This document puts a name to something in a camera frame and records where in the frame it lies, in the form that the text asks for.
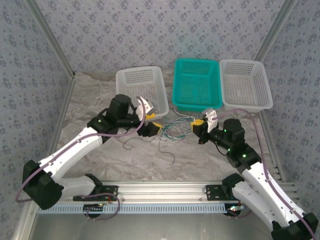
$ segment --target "metal edge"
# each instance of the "metal edge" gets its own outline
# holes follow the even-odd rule
[[[14,236],[12,238],[13,240],[29,239],[38,210],[39,207],[34,201],[32,201],[31,203],[26,203],[23,206],[20,219],[16,225]]]
[[[64,68],[65,72],[72,77],[73,76],[73,70],[72,67],[64,54],[64,51],[62,50],[61,46],[58,43],[58,40],[56,39],[54,33],[52,32],[51,28],[49,27],[49,24],[46,21],[45,16],[43,15],[39,5],[36,3],[35,0],[24,0],[25,4],[29,8],[31,14],[34,17],[34,20],[39,25],[43,35],[45,36],[46,40],[50,44],[53,52],[59,59],[62,67]]]
[[[266,34],[262,44],[256,53],[254,60],[262,62],[271,46],[274,44],[279,32],[287,21],[292,9],[296,5],[297,0],[284,0],[279,12],[277,13],[268,33]]]
[[[71,81],[68,85],[63,103],[62,103],[62,107],[61,107],[60,114],[59,114],[59,117],[57,120],[57,124],[54,128],[53,137],[52,137],[50,144],[49,144],[48,155],[53,154],[56,151],[56,147],[58,145],[60,133],[61,133],[62,126],[63,126],[64,120],[65,120],[65,117],[67,114],[68,106],[69,106],[69,103],[71,100],[71,96],[72,96],[74,87],[75,87],[75,79],[74,79],[74,77],[72,77]]]
[[[272,160],[273,164],[275,164],[277,166],[281,180],[283,182],[286,182],[287,178],[286,178],[284,169],[283,169],[283,167],[281,165],[281,161],[280,161],[280,158],[279,158],[279,155],[278,155],[276,144],[275,144],[275,141],[274,141],[274,139],[272,137],[272,133],[271,133],[271,130],[270,130],[270,127],[269,127],[269,124],[268,124],[268,120],[267,120],[267,116],[266,116],[265,111],[260,111],[259,112],[259,118],[260,118],[262,130],[263,130],[263,134],[264,134],[264,137],[265,137],[265,141],[266,141],[266,144],[267,144],[267,146],[269,148],[269,153],[270,153],[270,156],[271,156],[271,160]]]

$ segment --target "wall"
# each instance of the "wall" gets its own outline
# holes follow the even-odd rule
[[[266,114],[286,177],[320,219],[320,2],[298,2],[263,62],[273,97]]]
[[[23,0],[0,9],[0,240],[9,240],[23,165],[46,156],[69,80]]]
[[[37,0],[74,71],[253,59],[283,0]]]

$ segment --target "metal bracket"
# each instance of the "metal bracket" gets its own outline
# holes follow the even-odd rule
[[[116,185],[103,185],[101,186],[101,190],[99,191],[99,194],[108,193],[118,196],[118,186]],[[115,202],[117,201],[115,197],[113,196],[97,196],[97,197],[88,197],[84,198],[81,196],[74,196],[73,197],[74,202],[106,202],[111,201]]]
[[[228,197],[222,185],[206,185],[206,199],[208,201],[230,201],[237,200],[235,197]]]

